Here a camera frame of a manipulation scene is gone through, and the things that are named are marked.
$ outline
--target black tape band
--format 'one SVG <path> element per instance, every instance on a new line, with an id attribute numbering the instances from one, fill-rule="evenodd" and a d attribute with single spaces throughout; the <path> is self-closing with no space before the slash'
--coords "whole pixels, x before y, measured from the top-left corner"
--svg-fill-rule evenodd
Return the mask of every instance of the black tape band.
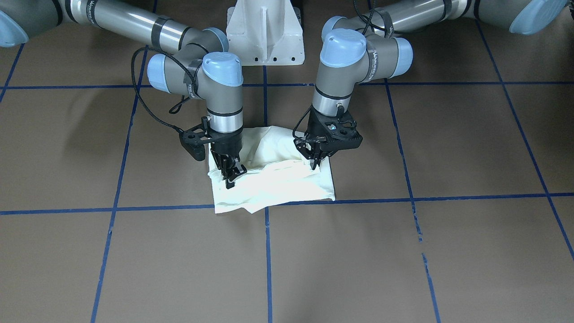
<path id="1" fill-rule="evenodd" d="M 383 18 L 383 23 L 385 24 L 385 38 L 391 38 L 394 34 L 394 25 L 391 15 L 386 11 L 383 12 L 379 12 L 378 10 L 376 11 L 379 13 L 381 18 Z"/>
<path id="2" fill-rule="evenodd" d="M 65 2 L 65 7 L 66 7 L 66 13 L 68 14 L 68 17 L 75 23 L 77 23 L 77 21 L 74 19 L 73 14 L 72 14 L 72 1 L 73 0 L 66 0 Z"/>
<path id="3" fill-rule="evenodd" d="M 171 18 L 166 16 L 159 16 L 156 21 L 153 23 L 152 27 L 152 46 L 155 48 L 161 49 L 160 46 L 160 35 L 161 29 L 164 27 L 165 23 L 171 20 Z"/>
<path id="4" fill-rule="evenodd" d="M 478 13 L 478 8 L 480 7 L 480 0 L 475 0 L 474 2 L 474 17 L 476 20 L 480 21 L 480 15 Z"/>
<path id="5" fill-rule="evenodd" d="M 439 21 L 437 22 L 441 22 L 451 15 L 452 0 L 443 0 L 443 4 L 444 4 L 443 16 L 440 17 Z"/>
<path id="6" fill-rule="evenodd" d="M 98 0 L 88 1 L 88 3 L 86 4 L 86 17 L 88 17 L 88 20 L 92 23 L 92 25 L 100 27 L 100 25 L 98 25 L 98 22 L 96 22 L 96 4 L 97 3 L 98 3 Z"/>
<path id="7" fill-rule="evenodd" d="M 375 73 L 377 73 L 377 68 L 379 66 L 379 56 L 377 54 L 377 49 L 370 41 L 367 41 L 367 54 L 369 55 L 369 71 L 367 76 L 365 76 L 364 79 L 359 83 L 370 82 L 373 77 L 375 77 Z"/>
<path id="8" fill-rule="evenodd" d="M 181 46 L 183 45 L 183 38 L 185 37 L 185 34 L 187 33 L 188 30 L 190 30 L 191 27 L 187 27 L 183 30 L 183 32 L 181 32 L 181 38 L 180 38 L 180 43 L 177 46 L 177 50 L 179 51 L 181 49 Z"/>
<path id="9" fill-rule="evenodd" d="M 56 12 L 58 13 L 58 24 L 56 26 L 59 26 L 62 24 L 62 20 L 64 20 L 64 14 L 62 13 L 62 6 L 60 6 L 58 0 L 52 0 L 52 3 L 54 4 Z"/>
<path id="10" fill-rule="evenodd" d="M 468 10 L 470 9 L 470 4 L 471 4 L 471 3 L 472 3 L 471 0 L 467 0 L 467 6 L 466 6 L 466 8 L 464 8 L 463 14 L 460 15 L 461 17 L 464 16 L 464 15 L 468 12 Z"/>
<path id="11" fill-rule="evenodd" d="M 328 95 L 323 93 L 321 90 L 317 89 L 317 86 L 315 86 L 315 91 L 317 91 L 319 94 L 321 94 L 322 96 L 331 99 L 331 100 L 344 100 L 346 98 L 350 98 L 352 93 L 349 93 L 349 95 L 345 95 L 344 97 L 334 97 L 333 95 Z"/>
<path id="12" fill-rule="evenodd" d="M 219 112 L 213 112 L 210 109 L 207 109 L 207 112 L 213 114 L 214 116 L 218 116 L 218 117 L 232 117 L 232 116 L 237 116 L 239 113 L 241 113 L 243 111 L 243 107 L 241 107 L 241 109 L 232 112 L 232 113 L 219 113 Z"/>

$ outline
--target white towel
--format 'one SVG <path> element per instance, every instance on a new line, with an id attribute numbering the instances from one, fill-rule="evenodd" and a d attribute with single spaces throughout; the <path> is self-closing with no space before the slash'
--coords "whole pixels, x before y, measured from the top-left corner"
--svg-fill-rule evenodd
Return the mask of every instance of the white towel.
<path id="1" fill-rule="evenodd" d="M 211 186 L 215 213 L 246 209 L 255 213 L 267 206 L 287 202 L 335 200 L 329 158 L 311 170 L 293 144 L 290 129 L 270 126 L 243 130 L 243 148 L 239 153 L 247 173 L 226 189 L 221 171 L 209 154 Z"/>

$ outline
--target floor tile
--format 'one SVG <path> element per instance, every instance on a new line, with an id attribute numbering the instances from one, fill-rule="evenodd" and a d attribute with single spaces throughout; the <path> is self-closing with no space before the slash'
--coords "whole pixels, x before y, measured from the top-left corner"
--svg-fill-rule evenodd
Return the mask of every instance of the floor tile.
<path id="1" fill-rule="evenodd" d="M 574 192 L 574 85 L 507 89 L 548 190 Z"/>
<path id="2" fill-rule="evenodd" d="M 442 322 L 572 322 L 574 262 L 548 200 L 417 203 Z"/>
<path id="3" fill-rule="evenodd" d="M 0 86 L 4 86 L 6 83 L 6 79 L 10 74 L 12 64 L 14 63 L 14 59 L 16 58 L 16 54 L 18 54 L 19 49 L 20 46 L 15 46 L 11 48 L 2 48 L 2 50 L 0 50 Z"/>
<path id="4" fill-rule="evenodd" d="M 269 124 L 292 129 L 311 104 L 314 87 L 270 87 Z M 397 135 L 383 86 L 356 86 L 350 112 L 363 143 L 331 157 L 337 199 L 408 198 Z M 299 128 L 307 128 L 305 119 Z"/>
<path id="5" fill-rule="evenodd" d="M 0 106 L 0 209 L 111 207 L 130 89 L 8 90 Z"/>
<path id="6" fill-rule="evenodd" d="M 2 323 L 89 322 L 109 213 L 0 217 Z"/>
<path id="7" fill-rule="evenodd" d="M 117 214 L 98 322 L 267 322 L 265 218 Z"/>
<path id="8" fill-rule="evenodd" d="M 245 128 L 264 126 L 263 90 L 243 88 Z M 161 119 L 183 129 L 201 123 L 207 114 L 205 101 L 186 103 L 179 114 L 168 114 L 180 97 L 154 89 L 143 89 L 148 106 Z M 207 160 L 196 161 L 183 149 L 178 134 L 165 127 L 138 105 L 130 136 L 120 206 L 213 204 Z"/>
<path id="9" fill-rule="evenodd" d="M 562 226 L 570 244 L 574 243 L 574 197 L 553 197 L 552 202 L 558 212 Z"/>
<path id="10" fill-rule="evenodd" d="M 393 86 L 416 197 L 543 193 L 502 86 Z"/>
<path id="11" fill-rule="evenodd" d="M 402 36 L 413 47 L 413 65 L 390 82 L 497 82 L 498 76 L 471 19 L 443 21 Z"/>
<path id="12" fill-rule="evenodd" d="M 433 322 L 409 203 L 270 208 L 274 322 Z"/>
<path id="13" fill-rule="evenodd" d="M 530 36 L 481 24 L 506 82 L 574 81 L 574 28 L 568 9 Z"/>
<path id="14" fill-rule="evenodd" d="M 368 11 L 366 5 L 361 5 L 361 12 Z M 269 66 L 267 81 L 269 83 L 315 83 L 319 68 L 319 53 L 323 47 L 321 30 L 329 18 L 333 16 L 355 17 L 351 1 L 303 2 L 303 43 L 305 47 L 305 63 L 296 66 Z"/>

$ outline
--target brown floor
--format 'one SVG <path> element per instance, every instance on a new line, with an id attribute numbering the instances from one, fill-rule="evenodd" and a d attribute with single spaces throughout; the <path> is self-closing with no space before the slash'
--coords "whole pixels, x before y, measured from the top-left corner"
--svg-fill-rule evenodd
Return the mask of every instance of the brown floor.
<path id="1" fill-rule="evenodd" d="M 233 3 L 157 12 L 224 30 Z M 304 13 L 305 64 L 243 70 L 246 127 L 294 126 L 323 23 L 354 15 Z M 574 322 L 574 21 L 407 38 L 409 72 L 355 88 L 337 201 L 221 216 L 207 162 L 135 105 L 142 44 L 69 24 L 1 50 L 0 322 Z"/>

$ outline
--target black cable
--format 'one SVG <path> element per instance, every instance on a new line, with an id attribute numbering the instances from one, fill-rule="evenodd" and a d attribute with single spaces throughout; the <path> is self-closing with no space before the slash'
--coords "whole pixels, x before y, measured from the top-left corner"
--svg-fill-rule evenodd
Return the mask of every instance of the black cable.
<path id="1" fill-rule="evenodd" d="M 139 48 L 138 50 L 136 50 L 134 52 L 134 55 L 132 55 L 132 57 L 131 57 L 131 82 L 132 82 L 132 85 L 134 86 L 135 94 L 138 97 L 139 102 L 142 103 L 143 108 L 157 122 L 163 124 L 164 126 L 172 128 L 173 130 L 177 131 L 178 133 L 183 133 L 184 132 L 183 129 L 179 128 L 176 125 L 169 124 L 169 123 L 163 121 L 162 119 L 158 118 L 155 114 L 153 114 L 153 112 L 149 109 L 148 105 L 144 102 L 144 99 L 141 97 L 141 94 L 139 93 L 138 85 L 137 85 L 137 82 L 135 81 L 135 59 L 137 58 L 139 53 L 141 53 L 143 51 L 157 52 L 157 53 L 163 54 L 163 55 L 165 55 L 165 57 L 168 57 L 169 59 L 171 59 L 174 63 L 176 63 L 179 67 L 181 67 L 181 69 L 184 70 L 185 73 L 188 75 L 189 79 L 192 82 L 193 91 L 197 91 L 197 73 L 195 73 L 195 75 L 191 74 L 191 72 L 180 61 L 178 61 L 175 57 L 173 57 L 170 53 L 167 53 L 167 52 L 165 52 L 161 49 L 157 49 L 157 48 L 152 48 L 152 47 Z M 177 113 L 180 110 L 181 105 L 183 103 L 187 102 L 188 100 L 189 100 L 189 98 L 184 99 L 182 97 L 182 100 L 179 103 L 177 103 L 176 105 L 174 105 L 174 107 L 169 109 L 170 113 L 172 113 L 172 111 L 175 111 L 172 114 Z"/>
<path id="2" fill-rule="evenodd" d="M 362 34 L 365 34 L 367 32 L 368 28 L 370 27 L 373 32 L 375 32 L 375 29 L 377 29 L 377 30 L 383 31 L 386 35 L 387 30 L 385 28 L 378 26 L 376 24 L 373 24 L 371 21 L 373 19 L 374 13 L 377 13 L 381 17 L 381 19 L 384 20 L 383 14 L 380 13 L 378 10 L 375 10 L 375 8 L 377 7 L 377 0 L 372 1 L 372 3 L 371 3 L 372 9 L 369 10 L 369 16 L 368 17 L 366 15 L 360 13 L 356 0 L 353 0 L 353 7 L 355 8 L 355 12 L 357 14 L 357 17 L 359 17 L 361 19 L 361 21 L 363 21 L 365 23 L 365 27 L 363 28 Z M 428 25 L 424 26 L 421 29 L 414 30 L 412 32 L 400 32 L 398 30 L 395 30 L 394 33 L 395 34 L 416 34 L 416 33 L 420 33 L 420 32 L 425 31 L 427 28 L 428 28 Z"/>
<path id="3" fill-rule="evenodd" d="M 190 97 L 188 97 L 187 99 L 185 98 L 185 95 L 181 96 L 181 101 L 179 103 L 177 103 L 176 105 L 172 106 L 171 109 L 169 109 L 168 113 L 169 114 L 176 114 L 181 110 L 181 106 L 186 103 L 187 101 L 189 101 Z"/>

